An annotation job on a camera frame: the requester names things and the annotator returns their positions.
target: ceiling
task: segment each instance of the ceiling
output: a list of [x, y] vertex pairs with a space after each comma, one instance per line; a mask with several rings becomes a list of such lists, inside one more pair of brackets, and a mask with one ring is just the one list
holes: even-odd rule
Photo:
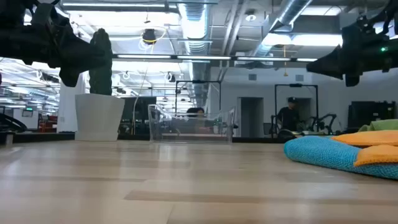
[[[210, 4], [210, 13], [208, 15], [208, 35], [205, 41], [210, 45], [210, 55], [219, 55], [223, 47], [225, 33], [229, 21], [233, 22], [233, 28], [239, 27], [237, 36], [234, 37], [234, 44], [231, 49], [231, 55], [236, 52], [242, 54], [249, 54], [253, 51], [259, 43], [263, 40], [263, 31], [266, 24], [267, 16], [276, 13], [279, 10], [281, 0], [244, 0], [247, 1], [247, 10], [252, 10], [252, 14], [256, 17], [253, 21], [245, 20], [243, 16], [240, 25], [239, 17], [236, 15], [232, 17], [231, 8], [234, 1], [219, 0], [218, 4]], [[241, 9], [243, 2], [240, 0], [237, 12]], [[40, 0], [40, 2], [51, 2], [51, 0]], [[182, 25], [182, 18], [180, 14], [169, 12], [147, 12], [147, 11], [118, 11], [115, 12], [111, 7], [101, 8], [100, 11], [95, 10], [68, 10], [68, 3], [104, 3], [104, 1], [95, 0], [63, 0], [58, 10], [63, 11], [72, 23], [72, 27], [76, 35], [79, 35], [83, 40], [89, 42], [93, 33], [99, 28], [104, 28], [109, 34], [112, 42], [112, 49], [114, 54], [166, 54], [166, 55], [181, 55], [187, 53], [187, 38], [184, 36], [184, 29]], [[147, 5], [163, 4], [164, 1], [145, 1]], [[385, 0], [367, 0], [367, 1], [347, 1], [347, 0], [314, 0], [306, 10], [303, 11], [295, 23], [295, 30], [289, 34], [291, 37], [300, 34], [316, 33], [328, 34], [331, 25], [326, 24], [331, 19], [339, 19], [339, 14], [351, 12], [355, 15], [358, 12], [371, 11], [377, 9], [385, 4]], [[108, 0], [109, 4], [125, 4], [137, 3], [133, 0], [112, 1]], [[319, 25], [315, 27], [311, 21], [308, 21], [310, 16], [317, 16]], [[141, 34], [145, 29], [155, 29], [155, 34], [159, 38], [154, 47], [147, 47], [142, 44]], [[310, 45], [286, 45], [285, 47], [273, 47], [270, 53], [274, 57], [302, 57], [302, 58], [318, 58], [331, 52], [334, 46], [310, 46]], [[173, 109], [174, 104], [174, 90], [175, 83], [170, 83], [167, 79], [169, 75], [174, 75], [177, 80], [191, 80], [192, 74], [190, 62], [128, 62], [128, 61], [114, 61], [113, 62], [113, 86], [118, 86], [126, 93], [118, 93], [117, 88], [114, 89], [114, 95], [118, 96], [136, 96], [136, 95], [155, 95], [162, 98], [162, 102], [168, 102], [166, 108]], [[237, 72], [245, 70], [245, 68], [231, 68], [226, 73], [226, 82], [239, 83], [243, 78], [240, 74], [249, 72]], [[51, 81], [51, 79], [44, 80], [42, 73], [51, 77], [58, 78], [59, 68], [49, 68], [44, 63], [34, 63], [32, 66], [24, 65], [20, 60], [4, 58], [0, 62], [0, 72], [2, 73], [2, 83], [4, 85], [16, 85], [2, 88], [1, 98], [10, 98], [12, 101], [2, 100], [2, 105], [23, 105], [30, 104], [30, 101], [41, 101], [37, 103], [42, 108], [43, 113], [56, 113], [56, 105], [47, 105], [46, 101], [57, 103], [59, 99], [59, 83]], [[212, 68], [212, 73], [218, 73], [218, 68]], [[256, 73], [263, 73], [261, 70], [256, 70]], [[182, 102], [184, 108], [195, 104], [195, 97], [193, 88], [190, 85], [184, 86], [182, 89], [181, 98], [187, 98], [187, 101]]]

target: man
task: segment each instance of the man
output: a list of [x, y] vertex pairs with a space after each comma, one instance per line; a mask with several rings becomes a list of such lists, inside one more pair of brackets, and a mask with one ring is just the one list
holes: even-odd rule
[[297, 131], [297, 124], [299, 123], [299, 112], [295, 110], [297, 99], [289, 97], [287, 99], [288, 107], [280, 109], [277, 120], [282, 125], [282, 129], [288, 129], [290, 131]]

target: air duct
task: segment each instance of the air duct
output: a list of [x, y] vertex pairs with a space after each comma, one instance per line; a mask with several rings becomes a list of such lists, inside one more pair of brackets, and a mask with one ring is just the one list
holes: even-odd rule
[[[183, 35], [186, 39], [202, 40], [207, 36], [209, 8], [207, 4], [178, 4], [182, 17]], [[186, 42], [185, 48], [189, 55], [207, 55], [209, 44], [206, 42]], [[210, 64], [191, 63], [190, 76], [192, 80], [209, 80]], [[193, 84], [197, 106], [204, 106], [207, 99], [208, 84]]]
[[[280, 10], [275, 19], [266, 19], [267, 25], [264, 27], [264, 39], [269, 32], [280, 29], [282, 27], [293, 26], [294, 21], [303, 13], [304, 9], [312, 2], [312, 0], [283, 0], [280, 4]], [[270, 52], [272, 46], [262, 44], [264, 40], [257, 46], [252, 53], [254, 57], [265, 57]]]

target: transparent container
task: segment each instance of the transparent container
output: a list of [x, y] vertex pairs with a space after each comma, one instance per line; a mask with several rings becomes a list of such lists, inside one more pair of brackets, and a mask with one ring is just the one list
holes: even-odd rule
[[235, 109], [217, 114], [187, 114], [149, 105], [148, 114], [153, 142], [232, 143]]

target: cap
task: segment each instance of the cap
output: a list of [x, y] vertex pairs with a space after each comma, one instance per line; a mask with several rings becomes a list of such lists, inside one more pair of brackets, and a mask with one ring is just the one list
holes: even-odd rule
[[287, 101], [288, 101], [289, 103], [297, 103], [296, 97], [289, 97], [289, 98], [287, 99]]

